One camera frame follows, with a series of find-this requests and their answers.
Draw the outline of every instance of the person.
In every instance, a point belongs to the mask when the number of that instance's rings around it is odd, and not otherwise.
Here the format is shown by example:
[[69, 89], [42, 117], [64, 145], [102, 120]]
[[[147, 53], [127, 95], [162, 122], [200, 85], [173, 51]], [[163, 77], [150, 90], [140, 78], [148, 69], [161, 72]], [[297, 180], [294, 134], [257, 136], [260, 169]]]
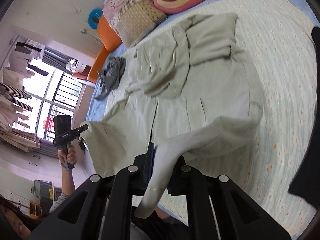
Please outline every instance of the person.
[[[72, 171], [69, 171], [64, 166], [64, 158], [71, 164], [76, 164], [75, 148], [71, 147], [66, 155], [62, 150], [58, 151], [59, 162], [62, 172], [62, 194], [55, 201], [50, 209], [50, 213], [54, 212], [56, 208], [63, 203], [75, 190]], [[130, 240], [188, 240], [189, 230], [186, 225], [172, 218], [161, 209], [156, 208], [155, 211], [147, 218], [140, 219], [134, 217], [135, 207], [132, 207]], [[20, 209], [14, 205], [13, 202], [5, 199], [0, 195], [0, 211], [15, 230], [15, 232], [23, 240], [27, 240], [32, 231], [40, 225], [47, 215], [39, 216], [37, 220], [32, 219], [23, 214]]]

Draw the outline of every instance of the bed sheet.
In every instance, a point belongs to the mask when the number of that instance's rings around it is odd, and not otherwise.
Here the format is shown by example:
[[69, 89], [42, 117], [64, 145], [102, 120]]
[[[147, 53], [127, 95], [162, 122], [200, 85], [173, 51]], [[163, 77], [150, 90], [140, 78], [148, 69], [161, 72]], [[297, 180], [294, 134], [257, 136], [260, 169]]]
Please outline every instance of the bed sheet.
[[[181, 16], [182, 14], [193, 10], [195, 8], [201, 7], [203, 5], [215, 2], [215, 1], [220, 1], [220, 0], [204, 0], [202, 3], [198, 4], [197, 6], [190, 8], [184, 12], [181, 12], [179, 14], [171, 15], [168, 17], [166, 21], [164, 21], [162, 24], [160, 24], [157, 28], [161, 28], [163, 25], [167, 24], [168, 22], [171, 22], [175, 18]], [[296, 6], [299, 8], [301, 11], [303, 11], [307, 17], [312, 21], [314, 25], [320, 26], [315, 14], [311, 10], [310, 6], [306, 2], [306, 0], [288, 0], [292, 5]], [[110, 53], [110, 57], [119, 57], [121, 56], [124, 52], [126, 51], [126, 47], [124, 44], [121, 44], [114, 52]], [[90, 102], [90, 107], [87, 113], [86, 121], [100, 121], [105, 113], [106, 105], [107, 105], [107, 99], [104, 99], [102, 101], [97, 101], [94, 99], [96, 95], [99, 94], [99, 87], [96, 86], [93, 92], [93, 96]]]

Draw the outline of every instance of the silver screw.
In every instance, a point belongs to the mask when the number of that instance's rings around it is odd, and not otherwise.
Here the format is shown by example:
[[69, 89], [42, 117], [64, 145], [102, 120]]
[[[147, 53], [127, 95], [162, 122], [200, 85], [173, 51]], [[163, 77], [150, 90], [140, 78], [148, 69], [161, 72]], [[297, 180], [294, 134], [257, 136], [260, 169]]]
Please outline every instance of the silver screw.
[[91, 182], [97, 182], [100, 180], [99, 175], [95, 174], [90, 177]]
[[136, 172], [138, 170], [138, 167], [135, 165], [131, 165], [128, 167], [128, 171], [130, 172]]
[[188, 171], [191, 171], [191, 168], [190, 168], [190, 166], [188, 166], [188, 165], [183, 165], [183, 166], [181, 167], [181, 170], [184, 171], [184, 172], [188, 172]]
[[220, 175], [220, 176], [219, 176], [219, 180], [220, 180], [221, 182], [228, 182], [228, 181], [229, 181], [229, 177], [226, 176], [226, 175]]

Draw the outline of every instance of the hair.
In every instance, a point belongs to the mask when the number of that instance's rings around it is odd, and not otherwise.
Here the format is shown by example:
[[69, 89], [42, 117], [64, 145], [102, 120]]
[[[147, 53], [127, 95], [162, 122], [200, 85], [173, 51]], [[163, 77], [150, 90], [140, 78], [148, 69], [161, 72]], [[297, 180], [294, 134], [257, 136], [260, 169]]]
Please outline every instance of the hair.
[[24, 225], [32, 232], [33, 229], [35, 229], [38, 225], [41, 224], [41, 222], [46, 217], [45, 215], [40, 216], [38, 219], [33, 219], [31, 217], [28, 217], [24, 213], [20, 211], [20, 209], [15, 206], [15, 202], [12, 202], [10, 200], [5, 199], [3, 196], [0, 195], [0, 204], [4, 205], [6, 208], [9, 208], [11, 211], [13, 211], [17, 217], [24, 223]]

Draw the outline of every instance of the crumpled gray garment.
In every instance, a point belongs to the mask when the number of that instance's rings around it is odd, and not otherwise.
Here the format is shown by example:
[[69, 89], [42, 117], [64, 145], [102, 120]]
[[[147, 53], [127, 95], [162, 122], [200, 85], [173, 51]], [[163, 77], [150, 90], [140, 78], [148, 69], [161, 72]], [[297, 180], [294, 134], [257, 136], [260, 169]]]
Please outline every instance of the crumpled gray garment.
[[124, 74], [127, 60], [122, 57], [110, 57], [107, 62], [107, 67], [98, 71], [100, 79], [101, 94], [94, 99], [100, 101], [106, 98], [109, 93], [119, 87], [119, 82]]

